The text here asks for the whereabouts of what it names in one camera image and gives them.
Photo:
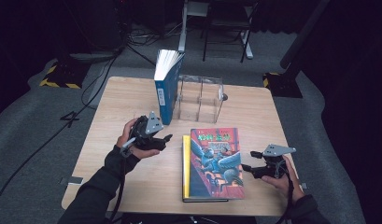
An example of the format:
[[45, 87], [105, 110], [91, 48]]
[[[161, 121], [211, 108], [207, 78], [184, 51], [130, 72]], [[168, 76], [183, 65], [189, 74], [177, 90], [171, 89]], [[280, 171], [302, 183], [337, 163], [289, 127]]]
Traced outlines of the red illustrated book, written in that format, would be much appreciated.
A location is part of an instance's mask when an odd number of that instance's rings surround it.
[[191, 129], [190, 197], [241, 200], [245, 197], [236, 128]]

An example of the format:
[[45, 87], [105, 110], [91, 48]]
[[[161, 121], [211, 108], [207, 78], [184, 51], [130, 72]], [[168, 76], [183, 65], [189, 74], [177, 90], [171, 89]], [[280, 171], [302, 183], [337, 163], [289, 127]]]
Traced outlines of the person's right hand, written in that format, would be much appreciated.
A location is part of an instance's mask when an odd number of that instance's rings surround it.
[[300, 187], [299, 180], [294, 172], [294, 169], [292, 168], [289, 158], [284, 156], [283, 159], [286, 162], [289, 176], [283, 175], [281, 178], [273, 178], [271, 176], [264, 175], [262, 177], [262, 181], [274, 186], [287, 198], [290, 196], [290, 183], [292, 183], [293, 190], [291, 191], [291, 202], [296, 204], [296, 202], [303, 198], [305, 194]]

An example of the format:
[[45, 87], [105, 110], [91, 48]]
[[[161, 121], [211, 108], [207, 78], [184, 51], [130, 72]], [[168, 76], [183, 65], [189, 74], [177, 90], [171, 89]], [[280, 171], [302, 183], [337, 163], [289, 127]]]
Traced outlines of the black folding chair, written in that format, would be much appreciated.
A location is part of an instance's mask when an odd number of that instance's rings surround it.
[[201, 37], [204, 39], [203, 61], [205, 61], [207, 46], [219, 44], [219, 41], [210, 41], [211, 31], [237, 32], [233, 41], [228, 45], [239, 45], [242, 47], [240, 62], [246, 57], [252, 19], [257, 11], [261, 0], [209, 0], [205, 18], [204, 30]]

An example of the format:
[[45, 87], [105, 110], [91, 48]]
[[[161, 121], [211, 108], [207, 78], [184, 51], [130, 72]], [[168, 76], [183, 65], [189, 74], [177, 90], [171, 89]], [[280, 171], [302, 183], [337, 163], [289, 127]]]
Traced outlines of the blue book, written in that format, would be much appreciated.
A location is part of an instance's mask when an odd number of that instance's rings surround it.
[[184, 56], [173, 49], [160, 49], [157, 53], [154, 81], [163, 125], [169, 125], [173, 117]]

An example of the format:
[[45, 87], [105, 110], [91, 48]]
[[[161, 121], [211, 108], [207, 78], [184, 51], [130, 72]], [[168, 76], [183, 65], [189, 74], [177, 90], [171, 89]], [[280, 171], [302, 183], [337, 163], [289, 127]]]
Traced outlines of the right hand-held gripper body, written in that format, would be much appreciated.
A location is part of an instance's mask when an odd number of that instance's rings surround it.
[[294, 153], [295, 151], [295, 147], [283, 147], [274, 144], [267, 146], [262, 153], [262, 157], [265, 159], [266, 167], [273, 171], [271, 177], [280, 178], [287, 172], [287, 166], [283, 156], [285, 154]]

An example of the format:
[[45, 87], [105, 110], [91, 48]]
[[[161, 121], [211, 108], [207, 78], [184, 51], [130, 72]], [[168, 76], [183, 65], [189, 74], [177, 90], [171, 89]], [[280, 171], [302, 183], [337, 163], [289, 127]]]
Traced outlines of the black slanted pole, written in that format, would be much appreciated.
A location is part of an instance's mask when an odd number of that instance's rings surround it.
[[321, 14], [324, 12], [326, 6], [330, 3], [330, 1], [331, 0], [319, 0], [318, 5], [306, 21], [301, 32], [294, 39], [289, 49], [281, 59], [280, 66], [283, 69], [287, 69], [290, 66], [290, 64], [294, 61], [294, 58], [300, 52], [304, 42], [306, 41], [309, 34], [312, 32], [315, 24], [318, 22]]

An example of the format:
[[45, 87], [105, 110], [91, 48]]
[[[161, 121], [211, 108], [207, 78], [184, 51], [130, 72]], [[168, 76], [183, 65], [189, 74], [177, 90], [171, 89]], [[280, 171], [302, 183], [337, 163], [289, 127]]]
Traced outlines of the black yellow striped stand base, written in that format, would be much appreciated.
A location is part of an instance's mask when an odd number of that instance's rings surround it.
[[302, 93], [294, 78], [279, 73], [265, 73], [262, 84], [275, 97], [302, 98]]
[[81, 89], [90, 67], [87, 63], [67, 65], [54, 62], [39, 85], [53, 88]]

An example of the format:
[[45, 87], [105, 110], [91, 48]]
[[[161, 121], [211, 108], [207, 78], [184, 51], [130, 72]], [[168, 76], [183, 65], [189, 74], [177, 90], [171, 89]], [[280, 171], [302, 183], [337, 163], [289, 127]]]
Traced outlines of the yellow book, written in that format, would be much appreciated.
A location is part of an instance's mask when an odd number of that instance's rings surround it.
[[182, 157], [183, 157], [183, 201], [190, 197], [190, 177], [191, 177], [191, 137], [182, 136]]

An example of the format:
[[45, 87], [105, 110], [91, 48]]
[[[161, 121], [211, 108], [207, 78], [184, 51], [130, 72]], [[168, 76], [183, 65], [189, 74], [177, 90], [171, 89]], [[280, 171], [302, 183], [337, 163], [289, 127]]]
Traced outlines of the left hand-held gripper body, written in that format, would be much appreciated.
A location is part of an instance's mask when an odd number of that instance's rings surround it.
[[162, 129], [160, 119], [151, 111], [149, 116], [143, 115], [137, 119], [130, 131], [130, 138], [134, 139], [134, 144], [139, 149], [153, 149], [155, 143], [162, 143], [162, 139], [154, 137]]

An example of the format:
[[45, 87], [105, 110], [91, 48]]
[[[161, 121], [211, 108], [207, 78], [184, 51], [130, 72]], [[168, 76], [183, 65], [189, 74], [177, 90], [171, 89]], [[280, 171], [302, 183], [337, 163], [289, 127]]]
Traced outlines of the black equipment case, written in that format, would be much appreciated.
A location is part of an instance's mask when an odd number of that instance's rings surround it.
[[116, 0], [64, 0], [64, 3], [92, 51], [122, 51], [126, 40]]

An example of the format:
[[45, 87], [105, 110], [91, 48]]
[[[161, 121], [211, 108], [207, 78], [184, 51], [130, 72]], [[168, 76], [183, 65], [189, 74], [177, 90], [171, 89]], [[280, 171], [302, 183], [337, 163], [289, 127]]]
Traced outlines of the white desk leg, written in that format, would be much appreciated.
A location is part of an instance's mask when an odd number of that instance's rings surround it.
[[207, 12], [207, 2], [202, 0], [184, 0], [182, 9], [181, 31], [178, 48], [180, 52], [185, 51], [187, 39], [187, 21], [189, 17], [205, 17]]
[[254, 58], [254, 56], [253, 56], [251, 47], [250, 47], [249, 43], [247, 42], [248, 35], [249, 35], [249, 31], [245, 31], [245, 32], [241, 33], [242, 42], [243, 42], [243, 44], [246, 47], [246, 56], [247, 56], [247, 59], [252, 60]]

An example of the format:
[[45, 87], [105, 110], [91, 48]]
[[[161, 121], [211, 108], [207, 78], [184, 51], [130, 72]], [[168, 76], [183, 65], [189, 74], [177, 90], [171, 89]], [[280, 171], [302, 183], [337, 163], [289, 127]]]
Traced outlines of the grey flat stand base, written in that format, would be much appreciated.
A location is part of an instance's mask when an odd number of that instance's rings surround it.
[[100, 63], [109, 61], [117, 56], [112, 52], [97, 52], [97, 53], [72, 53], [71, 58], [80, 63]]

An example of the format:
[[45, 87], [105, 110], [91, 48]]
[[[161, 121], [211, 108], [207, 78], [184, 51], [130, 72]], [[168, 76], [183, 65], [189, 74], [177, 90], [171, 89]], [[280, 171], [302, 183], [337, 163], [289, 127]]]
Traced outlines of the clear acrylic book rack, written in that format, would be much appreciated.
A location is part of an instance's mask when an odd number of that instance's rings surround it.
[[173, 118], [216, 123], [227, 99], [221, 78], [181, 75]]

